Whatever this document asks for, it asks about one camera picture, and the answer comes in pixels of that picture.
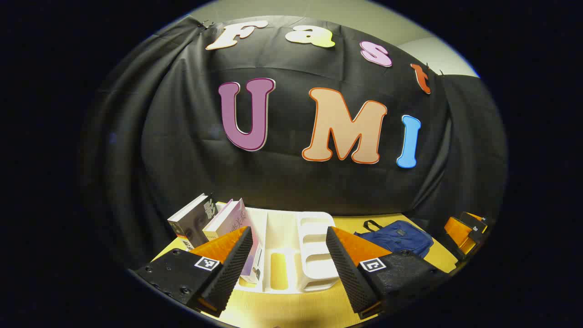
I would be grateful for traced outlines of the white plastic bookshelf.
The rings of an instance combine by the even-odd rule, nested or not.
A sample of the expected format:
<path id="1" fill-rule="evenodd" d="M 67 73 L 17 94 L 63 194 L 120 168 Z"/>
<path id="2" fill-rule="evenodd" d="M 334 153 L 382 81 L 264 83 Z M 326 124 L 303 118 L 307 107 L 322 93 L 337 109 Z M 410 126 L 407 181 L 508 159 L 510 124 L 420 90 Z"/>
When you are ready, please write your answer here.
<path id="1" fill-rule="evenodd" d="M 246 211 L 257 228 L 255 240 L 263 245 L 260 278 L 256 284 L 240 279 L 236 289 L 254 293 L 309 293 L 329 289 L 338 281 L 326 245 L 327 229 L 335 224 L 328 213 L 261 208 Z"/>

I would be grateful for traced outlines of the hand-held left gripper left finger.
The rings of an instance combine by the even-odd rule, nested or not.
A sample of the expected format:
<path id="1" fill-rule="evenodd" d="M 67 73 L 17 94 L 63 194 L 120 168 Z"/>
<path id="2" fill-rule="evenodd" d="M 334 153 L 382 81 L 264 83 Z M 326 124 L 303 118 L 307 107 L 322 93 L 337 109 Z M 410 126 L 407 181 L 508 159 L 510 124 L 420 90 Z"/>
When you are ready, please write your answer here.
<path id="1" fill-rule="evenodd" d="M 191 251 L 171 249 L 134 273 L 186 307 L 219 317 L 253 243 L 251 227 L 244 226 Z"/>

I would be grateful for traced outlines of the black backdrop cloth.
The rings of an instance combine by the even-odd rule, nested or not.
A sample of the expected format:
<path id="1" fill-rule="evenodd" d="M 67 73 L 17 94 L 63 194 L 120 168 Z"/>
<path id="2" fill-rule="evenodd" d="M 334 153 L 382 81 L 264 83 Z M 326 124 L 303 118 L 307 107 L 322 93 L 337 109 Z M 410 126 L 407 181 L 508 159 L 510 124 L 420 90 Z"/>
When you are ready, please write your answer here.
<path id="1" fill-rule="evenodd" d="M 132 50 L 96 93 L 81 184 L 96 231 L 136 269 L 203 192 L 250 207 L 401 213 L 438 241 L 454 214 L 497 220 L 506 134 L 478 77 L 439 75 L 397 46 L 299 16 L 203 27 Z"/>

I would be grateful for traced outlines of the blue schoolbag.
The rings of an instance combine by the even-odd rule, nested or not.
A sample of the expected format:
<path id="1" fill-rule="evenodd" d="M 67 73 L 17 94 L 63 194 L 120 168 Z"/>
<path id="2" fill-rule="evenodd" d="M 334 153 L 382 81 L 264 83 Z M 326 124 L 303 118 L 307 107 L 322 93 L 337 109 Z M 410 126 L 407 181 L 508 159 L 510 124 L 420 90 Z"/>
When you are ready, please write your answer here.
<path id="1" fill-rule="evenodd" d="M 410 251 L 424 259 L 434 244 L 433 238 L 428 233 L 404 220 L 396 220 L 386 226 L 381 226 L 374 220 L 367 220 L 363 227 L 367 229 L 366 233 L 354 232 L 354 235 L 392 253 Z"/>

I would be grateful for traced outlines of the dark grey book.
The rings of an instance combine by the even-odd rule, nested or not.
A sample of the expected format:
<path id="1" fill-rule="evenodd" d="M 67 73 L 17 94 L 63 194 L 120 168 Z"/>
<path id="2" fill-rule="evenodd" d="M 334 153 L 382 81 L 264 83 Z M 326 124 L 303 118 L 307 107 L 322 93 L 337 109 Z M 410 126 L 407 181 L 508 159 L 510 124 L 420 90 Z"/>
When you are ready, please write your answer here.
<path id="1" fill-rule="evenodd" d="M 216 215 L 213 193 L 202 193 L 178 210 L 167 222 L 188 251 L 208 242 L 204 227 Z"/>

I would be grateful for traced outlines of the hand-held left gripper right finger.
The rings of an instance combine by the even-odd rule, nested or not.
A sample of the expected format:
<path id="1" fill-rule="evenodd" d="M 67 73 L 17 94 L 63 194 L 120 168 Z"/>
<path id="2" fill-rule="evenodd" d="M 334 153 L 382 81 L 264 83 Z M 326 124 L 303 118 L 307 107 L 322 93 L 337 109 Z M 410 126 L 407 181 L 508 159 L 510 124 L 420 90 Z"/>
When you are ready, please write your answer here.
<path id="1" fill-rule="evenodd" d="M 391 252 L 334 226 L 327 227 L 326 245 L 360 319 L 392 315 L 450 278 L 412 251 Z"/>

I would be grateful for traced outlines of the pink purple book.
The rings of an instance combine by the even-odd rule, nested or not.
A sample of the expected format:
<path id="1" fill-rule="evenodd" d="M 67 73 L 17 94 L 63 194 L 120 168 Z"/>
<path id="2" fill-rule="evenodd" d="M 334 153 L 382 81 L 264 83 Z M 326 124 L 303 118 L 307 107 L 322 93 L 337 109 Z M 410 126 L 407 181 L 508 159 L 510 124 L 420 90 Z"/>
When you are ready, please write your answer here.
<path id="1" fill-rule="evenodd" d="M 202 229 L 207 239 L 212 241 L 240 228 L 251 228 L 253 245 L 240 275 L 248 284 L 263 284 L 267 219 L 266 210 L 246 208 L 243 199 L 231 200 L 220 205 L 219 212 Z"/>

